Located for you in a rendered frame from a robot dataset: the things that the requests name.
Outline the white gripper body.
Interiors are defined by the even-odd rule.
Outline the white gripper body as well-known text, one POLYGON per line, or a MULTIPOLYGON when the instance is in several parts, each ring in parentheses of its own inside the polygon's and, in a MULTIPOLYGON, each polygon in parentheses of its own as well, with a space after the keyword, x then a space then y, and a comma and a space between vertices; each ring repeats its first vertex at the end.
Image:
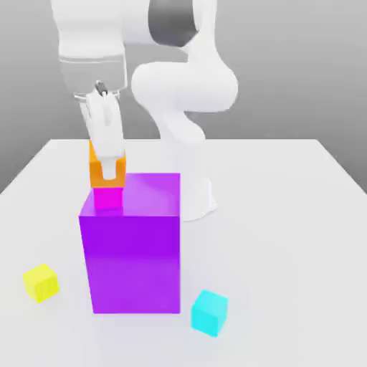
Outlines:
POLYGON ((86 99, 87 129, 97 158, 121 158, 124 151, 120 106, 111 93, 102 96, 97 90, 86 99))

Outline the small orange cube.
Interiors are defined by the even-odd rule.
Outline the small orange cube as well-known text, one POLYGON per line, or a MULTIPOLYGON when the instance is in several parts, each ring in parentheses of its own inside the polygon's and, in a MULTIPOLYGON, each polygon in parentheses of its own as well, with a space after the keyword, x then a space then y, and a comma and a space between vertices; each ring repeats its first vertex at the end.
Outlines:
POLYGON ((119 158, 115 164, 116 177, 111 180, 103 178, 103 170, 101 162, 95 155, 92 141, 89 140, 89 171, 90 171, 90 185, 92 188, 115 188, 125 186, 126 177, 126 155, 119 158))

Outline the small magenta cube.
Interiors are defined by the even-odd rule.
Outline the small magenta cube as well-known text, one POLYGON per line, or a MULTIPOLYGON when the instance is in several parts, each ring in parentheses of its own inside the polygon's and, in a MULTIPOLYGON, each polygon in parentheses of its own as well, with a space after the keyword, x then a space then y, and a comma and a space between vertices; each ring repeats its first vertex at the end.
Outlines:
POLYGON ((94 207, 96 210, 115 210, 123 207, 123 188, 94 188, 94 207))

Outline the small yellow cube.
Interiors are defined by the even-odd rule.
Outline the small yellow cube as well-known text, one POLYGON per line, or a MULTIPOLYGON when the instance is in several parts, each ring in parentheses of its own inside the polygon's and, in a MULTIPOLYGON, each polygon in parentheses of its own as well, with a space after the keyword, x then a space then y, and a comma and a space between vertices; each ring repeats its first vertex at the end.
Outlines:
POLYGON ((59 292, 57 275, 48 265, 41 264, 23 274, 27 294, 41 303, 59 292))

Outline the small cyan cube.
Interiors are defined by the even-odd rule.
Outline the small cyan cube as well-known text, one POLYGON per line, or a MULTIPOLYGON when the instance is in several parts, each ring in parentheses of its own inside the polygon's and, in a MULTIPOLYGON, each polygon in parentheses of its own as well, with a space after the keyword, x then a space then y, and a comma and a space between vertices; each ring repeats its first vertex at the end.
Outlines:
POLYGON ((191 327, 217 337, 227 320, 228 303, 227 297, 202 290, 191 307, 191 327))

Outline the large purple box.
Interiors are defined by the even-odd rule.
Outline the large purple box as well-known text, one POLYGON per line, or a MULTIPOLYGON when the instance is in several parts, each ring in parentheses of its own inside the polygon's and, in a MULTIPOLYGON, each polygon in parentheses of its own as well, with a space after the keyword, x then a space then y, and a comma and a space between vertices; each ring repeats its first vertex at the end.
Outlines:
POLYGON ((79 215, 95 314, 173 313, 180 300, 180 175, 129 173, 122 206, 79 215))

